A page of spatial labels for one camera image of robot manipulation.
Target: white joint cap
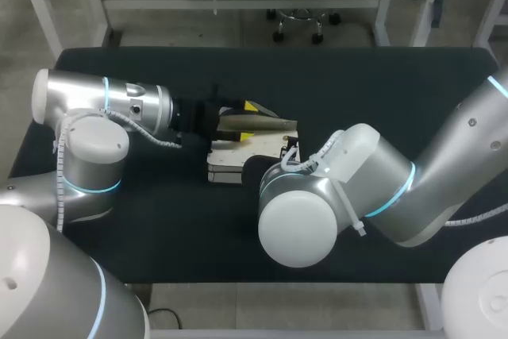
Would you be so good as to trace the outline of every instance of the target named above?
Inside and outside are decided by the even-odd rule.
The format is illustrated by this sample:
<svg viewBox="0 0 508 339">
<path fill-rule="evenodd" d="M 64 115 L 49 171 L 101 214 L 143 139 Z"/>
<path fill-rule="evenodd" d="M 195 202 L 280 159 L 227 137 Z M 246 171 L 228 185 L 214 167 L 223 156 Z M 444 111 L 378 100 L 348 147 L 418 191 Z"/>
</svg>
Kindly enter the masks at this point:
<svg viewBox="0 0 508 339">
<path fill-rule="evenodd" d="M 39 289 L 49 246 L 48 227 L 38 216 L 19 206 L 0 206 L 0 337 Z"/>
<path fill-rule="evenodd" d="M 369 125 L 354 125 L 343 132 L 323 156 L 328 167 L 319 166 L 312 175 L 347 183 L 375 151 L 380 137 L 379 132 Z"/>
<path fill-rule="evenodd" d="M 49 70 L 41 69 L 35 78 L 32 91 L 32 115 L 33 120 L 40 125 L 46 118 L 46 105 L 48 103 L 48 80 Z"/>
<path fill-rule="evenodd" d="M 304 268 L 328 256 L 337 239 L 337 219 L 319 196 L 291 191 L 265 206 L 258 233 L 271 258 L 290 268 Z"/>
<path fill-rule="evenodd" d="M 129 135 L 118 124 L 103 117 L 79 119 L 67 131 L 67 147 L 81 160 L 113 164 L 129 151 Z"/>
<path fill-rule="evenodd" d="M 486 241 L 456 262 L 441 305 L 449 339 L 508 337 L 508 237 Z"/>
</svg>

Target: black tabletop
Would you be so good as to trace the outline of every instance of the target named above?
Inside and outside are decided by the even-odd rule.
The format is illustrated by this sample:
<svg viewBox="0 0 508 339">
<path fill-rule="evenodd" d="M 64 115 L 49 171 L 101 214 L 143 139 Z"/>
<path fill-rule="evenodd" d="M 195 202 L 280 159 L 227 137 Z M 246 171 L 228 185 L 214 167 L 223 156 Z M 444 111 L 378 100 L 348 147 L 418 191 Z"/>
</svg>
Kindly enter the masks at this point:
<svg viewBox="0 0 508 339">
<path fill-rule="evenodd" d="M 172 94 L 252 99 L 299 121 L 302 157 L 337 129 L 365 122 L 414 159 L 448 113 L 492 72 L 475 48 L 367 49 L 72 49 L 57 68 L 158 83 Z M 12 176 L 55 169 L 53 132 L 32 124 Z M 131 136 L 114 211 L 69 225 L 65 234 L 123 282 L 442 282 L 474 245 L 508 234 L 508 214 L 442 229 L 417 248 L 401 248 L 367 222 L 367 236 L 346 229 L 320 264 L 290 269 L 270 259 L 257 236 L 256 190 L 207 182 L 206 145 L 185 137 L 168 150 Z M 508 201 L 508 174 L 456 215 Z"/>
</svg>

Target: cable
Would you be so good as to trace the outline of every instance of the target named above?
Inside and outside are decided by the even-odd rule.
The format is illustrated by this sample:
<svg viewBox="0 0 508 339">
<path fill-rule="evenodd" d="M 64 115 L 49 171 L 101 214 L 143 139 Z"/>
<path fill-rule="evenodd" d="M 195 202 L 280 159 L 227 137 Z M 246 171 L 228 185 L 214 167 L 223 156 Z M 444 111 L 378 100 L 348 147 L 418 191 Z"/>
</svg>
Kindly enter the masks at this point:
<svg viewBox="0 0 508 339">
<path fill-rule="evenodd" d="M 166 141 L 159 141 L 157 138 L 155 138 L 151 133 L 143 129 L 140 125 L 138 125 L 135 121 L 132 119 L 129 119 L 123 114 L 118 113 L 117 111 L 112 110 L 104 110 L 101 109 L 101 112 L 107 115 L 108 117 L 114 117 L 116 119 L 119 119 L 120 121 L 126 123 L 133 129 L 135 129 L 138 133 L 140 133 L 143 137 L 151 141 L 153 144 L 156 144 L 158 146 L 162 147 L 169 147 L 169 148 L 182 148 L 182 145 L 177 144 L 175 142 L 166 142 Z"/>
<path fill-rule="evenodd" d="M 172 309 L 168 309 L 167 307 L 164 307 L 164 308 L 161 308 L 161 309 L 154 309 L 154 310 L 149 311 L 148 315 L 153 314 L 153 313 L 158 313 L 160 311 L 167 311 L 167 312 L 172 313 L 173 315 L 175 315 L 176 324 L 178 325 L 178 329 L 183 329 L 183 325 L 182 325 L 182 321 L 180 320 L 180 317 Z"/>
<path fill-rule="evenodd" d="M 57 205 L 57 217 L 56 217 L 56 230 L 60 233 L 64 231 L 64 219 L 65 219 L 65 179 L 64 179 L 64 152 L 65 152 L 65 141 L 67 138 L 67 131 L 80 119 L 90 116 L 103 117 L 102 114 L 98 114 L 94 111 L 85 111 L 78 113 L 71 117 L 66 117 L 62 120 L 60 125 L 60 136 L 56 148 L 56 205 Z"/>
<path fill-rule="evenodd" d="M 463 220 L 451 220 L 449 222 L 446 222 L 444 224 L 444 226 L 455 228 L 457 226 L 477 224 L 479 222 L 483 222 L 483 221 L 487 220 L 488 218 L 493 218 L 494 216 L 497 216 L 498 214 L 502 214 L 503 212 L 506 212 L 507 210 L 508 210 L 508 203 L 504 204 L 502 206 L 499 206 L 493 210 L 490 210 L 484 214 L 480 214 L 479 216 L 474 216 L 473 218 L 465 218 Z"/>
<path fill-rule="evenodd" d="M 298 172 L 305 170 L 309 167 L 312 167 L 314 164 L 318 162 L 319 159 L 321 159 L 335 144 L 337 139 L 341 136 L 341 134 L 344 132 L 344 130 L 338 130 L 335 133 L 332 134 L 332 136 L 326 141 L 325 145 L 316 152 L 314 155 L 310 156 L 309 160 L 306 162 L 295 164 L 295 165 L 289 165 L 287 162 L 289 159 L 296 153 L 298 150 L 296 147 L 291 147 L 289 151 L 286 153 L 286 155 L 283 157 L 280 167 L 285 172 Z"/>
<path fill-rule="evenodd" d="M 64 178 L 64 152 L 65 152 L 65 142 L 67 139 L 67 131 L 80 119 L 85 117 L 105 117 L 105 115 L 110 117 L 115 117 L 131 126 L 138 133 L 140 133 L 143 137 L 147 138 L 153 144 L 162 147 L 168 148 L 182 148 L 182 145 L 176 144 L 174 142 L 165 142 L 159 141 L 148 131 L 143 129 L 140 125 L 138 125 L 135 121 L 130 120 L 125 115 L 120 114 L 116 111 L 100 109 L 97 110 L 84 110 L 80 111 L 77 114 L 71 115 L 69 117 L 65 117 L 60 124 L 60 135 L 56 135 L 54 150 L 57 151 L 56 154 L 56 205 L 57 205 L 57 218 L 56 218 L 56 230 L 59 232 L 64 231 L 64 221 L 65 221 L 65 178 Z"/>
</svg>

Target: stool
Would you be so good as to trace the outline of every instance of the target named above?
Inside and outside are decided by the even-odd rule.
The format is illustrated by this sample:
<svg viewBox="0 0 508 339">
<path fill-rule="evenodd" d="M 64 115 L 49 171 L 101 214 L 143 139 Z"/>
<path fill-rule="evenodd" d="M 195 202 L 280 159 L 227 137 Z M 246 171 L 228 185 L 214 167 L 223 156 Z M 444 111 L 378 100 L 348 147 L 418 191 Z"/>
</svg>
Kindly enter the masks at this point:
<svg viewBox="0 0 508 339">
<path fill-rule="evenodd" d="M 285 12 L 284 10 L 267 10 L 267 19 L 275 20 L 277 14 L 280 16 L 279 27 L 276 31 L 273 32 L 273 41 L 276 43 L 282 42 L 284 40 L 284 32 L 283 26 L 284 22 L 287 19 L 296 20 L 296 21 L 312 21 L 316 23 L 317 31 L 312 35 L 312 44 L 320 44 L 323 42 L 323 33 L 322 33 L 322 19 L 326 16 L 325 11 L 316 10 L 312 11 L 307 8 L 305 9 L 295 9 L 291 12 Z M 329 14 L 329 23 L 331 25 L 339 25 L 342 22 L 341 16 L 337 12 L 332 12 Z"/>
</svg>

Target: black cable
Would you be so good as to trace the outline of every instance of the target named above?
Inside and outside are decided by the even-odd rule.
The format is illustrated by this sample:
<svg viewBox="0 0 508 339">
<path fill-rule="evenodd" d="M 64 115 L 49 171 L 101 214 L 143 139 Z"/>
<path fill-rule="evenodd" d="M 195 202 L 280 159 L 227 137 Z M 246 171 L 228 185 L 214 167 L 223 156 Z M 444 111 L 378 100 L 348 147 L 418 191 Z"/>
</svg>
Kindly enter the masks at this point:
<svg viewBox="0 0 508 339">
<path fill-rule="evenodd" d="M 175 319 L 176 319 L 176 323 L 178 325 L 178 329 L 183 329 L 182 328 L 182 321 L 180 320 L 180 317 L 172 309 L 168 309 L 167 307 L 164 307 L 164 308 L 161 308 L 161 309 L 153 309 L 153 310 L 148 312 L 148 315 L 153 314 L 153 313 L 158 313 L 160 311 L 167 311 L 167 312 L 172 313 L 173 315 L 175 315 Z"/>
</svg>

